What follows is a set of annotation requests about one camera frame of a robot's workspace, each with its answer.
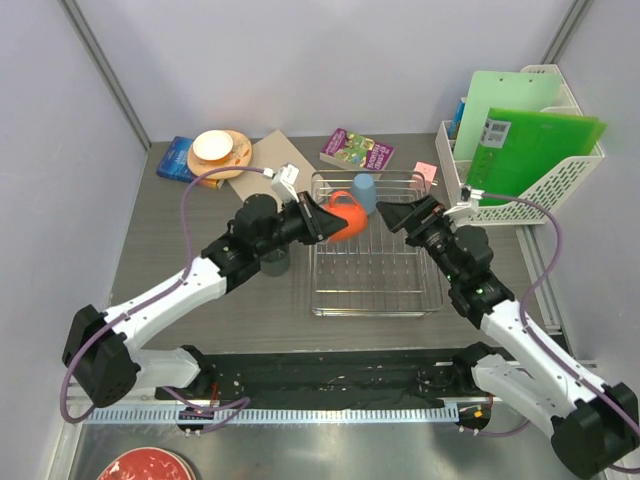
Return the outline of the orange cup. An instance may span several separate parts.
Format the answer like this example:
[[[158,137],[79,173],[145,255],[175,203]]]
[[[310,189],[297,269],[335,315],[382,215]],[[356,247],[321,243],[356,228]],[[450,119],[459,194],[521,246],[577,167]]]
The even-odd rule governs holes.
[[[349,191],[334,191],[321,206],[329,213],[347,222],[345,228],[329,238],[329,243],[341,242],[356,237],[368,228],[369,220],[366,210]]]

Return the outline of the blue cup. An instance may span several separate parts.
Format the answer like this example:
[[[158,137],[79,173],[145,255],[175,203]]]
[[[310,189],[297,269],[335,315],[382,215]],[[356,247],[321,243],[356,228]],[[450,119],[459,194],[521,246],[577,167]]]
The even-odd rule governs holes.
[[[350,193],[367,215],[371,215],[376,210],[376,184],[370,174],[357,174],[351,182]]]

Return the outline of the grey mug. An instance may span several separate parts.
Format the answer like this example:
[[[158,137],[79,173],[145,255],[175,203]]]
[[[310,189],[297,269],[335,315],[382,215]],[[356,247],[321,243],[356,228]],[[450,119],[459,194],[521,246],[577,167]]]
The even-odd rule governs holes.
[[[269,277],[284,275],[290,268],[290,249],[288,245],[277,247],[275,250],[260,257],[261,272]]]

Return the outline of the beige bird plate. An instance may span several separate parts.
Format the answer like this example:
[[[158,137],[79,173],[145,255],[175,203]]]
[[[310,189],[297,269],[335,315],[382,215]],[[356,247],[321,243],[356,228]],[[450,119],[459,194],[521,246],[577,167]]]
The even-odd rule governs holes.
[[[241,166],[247,167],[252,159],[253,147],[251,141],[242,133],[234,131],[234,130],[224,130],[229,133],[234,141],[234,146],[229,157],[222,162],[206,162],[199,159],[193,151],[193,147],[191,145],[188,155],[187,161],[190,170],[198,175],[204,174],[206,171],[215,168],[225,168],[232,166]]]

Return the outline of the orange white bowl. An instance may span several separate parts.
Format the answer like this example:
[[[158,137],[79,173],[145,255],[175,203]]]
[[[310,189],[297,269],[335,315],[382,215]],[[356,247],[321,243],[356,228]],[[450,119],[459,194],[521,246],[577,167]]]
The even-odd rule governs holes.
[[[209,130],[197,136],[192,144],[194,154],[206,162],[225,161],[232,152],[234,141],[224,130]]]

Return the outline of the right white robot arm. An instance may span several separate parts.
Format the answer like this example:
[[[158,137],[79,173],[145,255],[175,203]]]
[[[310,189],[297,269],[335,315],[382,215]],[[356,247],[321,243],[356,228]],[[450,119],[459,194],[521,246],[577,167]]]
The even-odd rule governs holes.
[[[434,260],[450,283],[448,295],[458,314],[518,362],[511,365],[475,344],[455,360],[455,389],[465,395],[482,390],[505,401],[549,438],[571,473],[589,479],[638,448],[637,397],[624,383],[608,385],[530,319],[492,272],[493,251],[483,228],[456,226],[483,196],[475,190],[451,209],[426,196],[408,203],[380,201],[377,210],[391,232],[405,231],[406,244]]]

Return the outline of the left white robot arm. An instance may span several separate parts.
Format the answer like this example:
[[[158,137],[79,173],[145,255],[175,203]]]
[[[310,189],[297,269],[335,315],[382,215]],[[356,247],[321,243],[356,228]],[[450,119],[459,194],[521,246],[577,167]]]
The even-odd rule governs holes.
[[[254,194],[226,232],[173,277],[104,312],[92,305],[77,311],[62,362],[98,408],[149,387],[174,387],[190,398],[203,398],[212,389],[213,375],[201,354],[191,346],[149,351],[147,342],[197,307],[244,284],[259,272],[264,256],[294,241],[319,243],[347,225],[307,192],[283,207],[269,195]]]

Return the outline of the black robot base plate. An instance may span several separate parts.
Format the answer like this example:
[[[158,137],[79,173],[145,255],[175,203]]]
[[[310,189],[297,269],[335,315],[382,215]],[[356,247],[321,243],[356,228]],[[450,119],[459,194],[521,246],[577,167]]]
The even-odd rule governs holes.
[[[465,349],[309,351],[202,355],[204,378],[174,390],[253,409],[374,410],[438,408],[449,398],[484,398]]]

